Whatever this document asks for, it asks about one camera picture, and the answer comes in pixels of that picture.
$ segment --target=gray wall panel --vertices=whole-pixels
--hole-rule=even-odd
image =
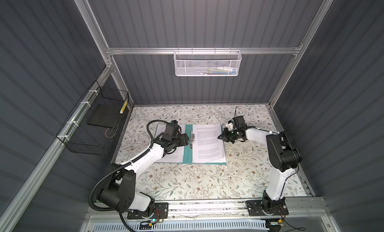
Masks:
[[[140,104],[268,102],[291,55],[243,55],[239,75],[179,77],[172,55],[114,55]]]
[[[383,4],[335,0],[275,106],[343,231],[384,218]]]
[[[110,47],[297,46],[322,0],[89,0]]]
[[[2,214],[105,63],[73,0],[0,0],[0,33]],[[14,231],[78,229],[108,162],[63,152]]]

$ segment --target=metal clip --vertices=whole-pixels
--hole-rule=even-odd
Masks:
[[[193,131],[191,131],[191,143],[190,143],[191,149],[194,141],[195,141],[195,134],[193,133]]]

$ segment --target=table surface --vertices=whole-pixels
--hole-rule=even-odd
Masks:
[[[116,163],[149,144],[146,124],[154,119],[179,124],[225,124],[236,105],[134,107]],[[237,105],[247,125],[276,131],[266,105]],[[152,134],[157,124],[150,126]],[[225,143],[227,165],[154,163],[137,178],[136,190],[156,200],[234,199],[261,197],[271,176],[266,145],[255,141]],[[306,196],[297,175],[288,179],[286,196]]]

